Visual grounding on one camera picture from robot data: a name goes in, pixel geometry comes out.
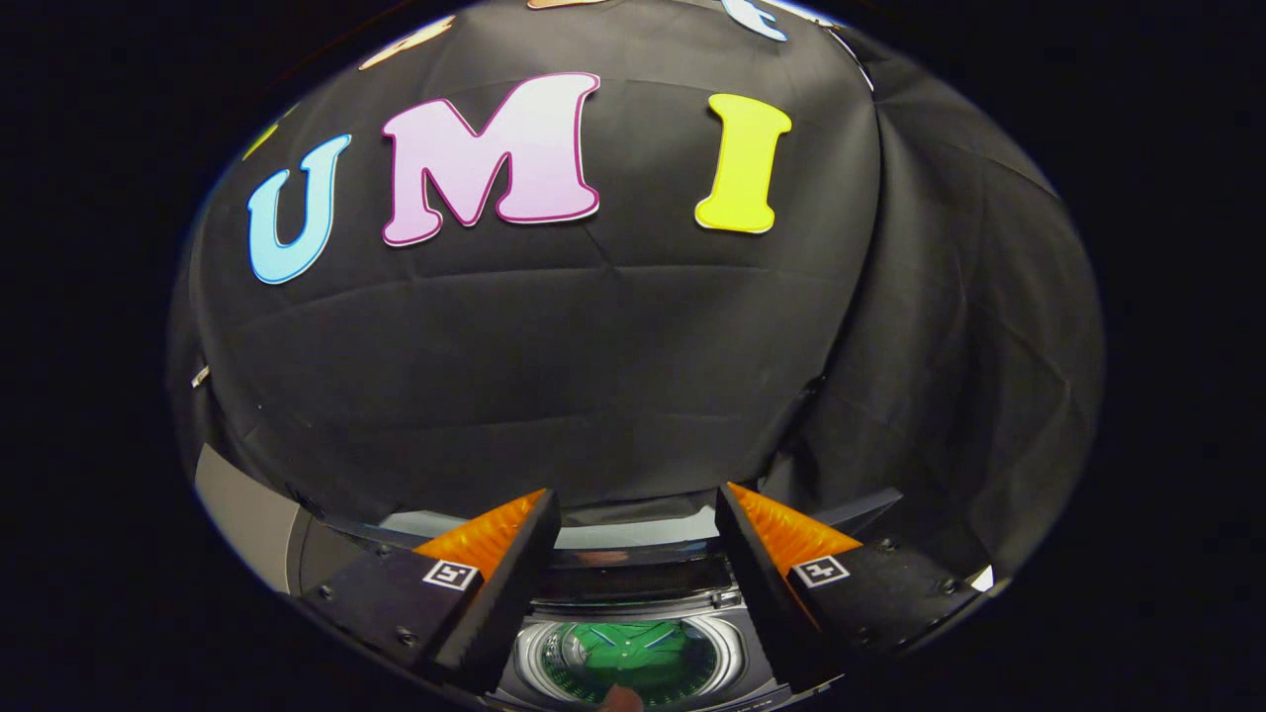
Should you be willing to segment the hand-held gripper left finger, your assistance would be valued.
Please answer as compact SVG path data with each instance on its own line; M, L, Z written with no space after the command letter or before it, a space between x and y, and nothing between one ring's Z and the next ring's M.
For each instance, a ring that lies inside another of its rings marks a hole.
M298 606L411 680L485 696L498 689L560 526L556 493L530 492L417 547L366 552Z

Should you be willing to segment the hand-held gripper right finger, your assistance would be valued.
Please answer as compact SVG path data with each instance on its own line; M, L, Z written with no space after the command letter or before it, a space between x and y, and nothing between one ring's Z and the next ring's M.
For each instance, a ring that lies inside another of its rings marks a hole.
M851 537L741 484L717 490L717 528L774 679L794 692L893 666L982 595L903 538Z

